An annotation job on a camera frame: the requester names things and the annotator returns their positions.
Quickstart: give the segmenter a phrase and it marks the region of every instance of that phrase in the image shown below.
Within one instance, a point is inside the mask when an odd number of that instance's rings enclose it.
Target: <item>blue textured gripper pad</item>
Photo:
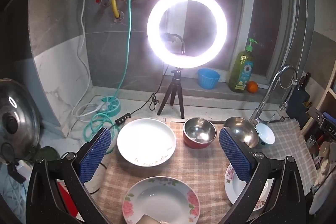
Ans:
[[[91,150],[81,161],[79,179],[82,183],[90,181],[111,144],[111,132],[105,129]]]
[[[222,128],[219,132],[219,144],[240,180],[248,183],[251,179],[251,165],[229,133]]]

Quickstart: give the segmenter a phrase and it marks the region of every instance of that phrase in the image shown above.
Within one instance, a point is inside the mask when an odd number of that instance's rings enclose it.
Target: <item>brown plaid placemat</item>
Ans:
[[[189,185],[197,194],[201,205],[198,223],[218,223],[230,209],[224,179],[229,160],[218,137],[206,148],[195,150],[184,145],[183,123],[166,123],[176,135],[176,149],[172,157],[161,165],[139,167],[126,161],[116,150],[108,165],[100,187],[98,205],[115,224],[125,223],[122,202],[127,191],[138,181],[154,176],[168,176]],[[217,134],[222,125],[215,125]]]
[[[218,223],[230,209],[231,203],[224,188],[225,172],[230,162],[219,144],[218,136],[210,146],[194,150],[184,145],[183,123],[166,124],[175,132],[176,150],[165,163],[139,167],[126,161],[117,149],[112,153],[97,203],[113,223],[125,223],[122,202],[127,191],[140,180],[154,176],[179,179],[194,190],[201,205],[198,224]],[[298,122],[291,120],[268,125],[273,130],[276,141],[262,149],[263,153],[271,159],[280,160],[292,155],[300,171],[304,193],[307,194],[315,182],[317,172]],[[219,134],[222,125],[217,124],[215,127]]]

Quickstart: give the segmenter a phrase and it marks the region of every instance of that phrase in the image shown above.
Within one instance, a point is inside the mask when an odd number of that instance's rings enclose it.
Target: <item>bottle label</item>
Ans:
[[[247,82],[250,80],[251,72],[252,72],[253,62],[246,61],[243,69],[240,72],[238,83],[236,85],[237,90],[244,90]]]

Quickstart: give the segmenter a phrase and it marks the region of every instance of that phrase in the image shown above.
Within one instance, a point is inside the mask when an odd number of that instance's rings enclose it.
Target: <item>red metal bowl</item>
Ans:
[[[212,143],[216,136],[216,128],[206,119],[191,118],[183,125],[183,140],[190,148],[205,148]]]

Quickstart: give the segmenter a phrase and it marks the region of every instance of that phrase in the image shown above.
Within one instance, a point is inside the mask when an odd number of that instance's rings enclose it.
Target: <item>green pump head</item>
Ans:
[[[250,44],[246,46],[245,50],[247,50],[248,52],[252,52],[253,51],[252,43],[258,44],[258,42],[252,38],[249,38],[248,41],[250,42]]]

